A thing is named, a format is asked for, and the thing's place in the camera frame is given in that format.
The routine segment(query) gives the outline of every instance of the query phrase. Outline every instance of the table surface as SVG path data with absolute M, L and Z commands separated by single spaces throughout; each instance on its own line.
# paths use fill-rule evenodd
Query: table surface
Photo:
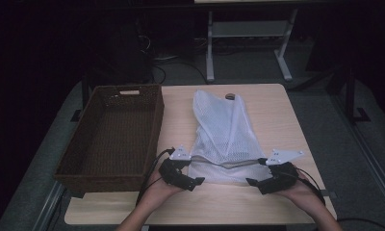
M 298 124 L 285 89 L 278 84 L 163 87 L 165 112 L 157 151 L 183 144 L 190 150 L 196 138 L 193 94 L 206 90 L 218 97 L 239 94 L 245 102 L 252 129 L 267 156 L 273 148 L 302 150 L 293 163 L 325 186 Z M 68 224 L 119 224 L 135 207 L 138 192 L 92 192 L 71 198 Z M 336 217 L 329 197 L 328 210 Z M 284 197 L 261 195 L 255 187 L 205 183 L 193 192 L 180 192 L 153 213 L 146 224 L 291 224 L 313 220 Z

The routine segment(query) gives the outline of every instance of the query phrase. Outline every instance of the mesh laundry bag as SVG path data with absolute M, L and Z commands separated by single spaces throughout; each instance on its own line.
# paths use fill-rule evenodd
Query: mesh laundry bag
M 240 184 L 245 178 L 270 178 L 269 168 L 257 160 L 265 157 L 239 95 L 235 100 L 221 99 L 198 90 L 193 98 L 198 120 L 192 147 L 189 176 L 205 177 L 207 183 Z

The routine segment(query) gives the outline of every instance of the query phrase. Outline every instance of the dark background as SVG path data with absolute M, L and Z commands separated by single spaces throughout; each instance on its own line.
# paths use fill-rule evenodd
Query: dark background
M 124 4 L 106 4 L 117 2 Z M 316 40 L 310 69 L 351 66 L 385 112 L 385 1 L 373 2 L 305 8 L 293 36 Z M 64 99 L 84 75 L 95 84 L 149 81 L 149 59 L 138 52 L 132 13 L 83 13 L 66 7 L 66 1 L 0 1 L 0 218 Z M 202 13 L 167 14 L 170 21 L 154 16 L 153 25 L 143 29 L 151 30 L 157 46 L 186 44 L 205 35 Z M 170 32 L 177 34 L 174 28 L 186 30 L 180 25 L 193 33 L 178 31 L 183 37 L 168 41 Z

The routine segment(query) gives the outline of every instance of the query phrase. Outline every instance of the brown wicker basket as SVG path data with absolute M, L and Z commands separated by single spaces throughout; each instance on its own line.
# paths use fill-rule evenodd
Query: brown wicker basket
M 160 85 L 94 89 L 54 174 L 74 193 L 138 191 L 156 157 Z

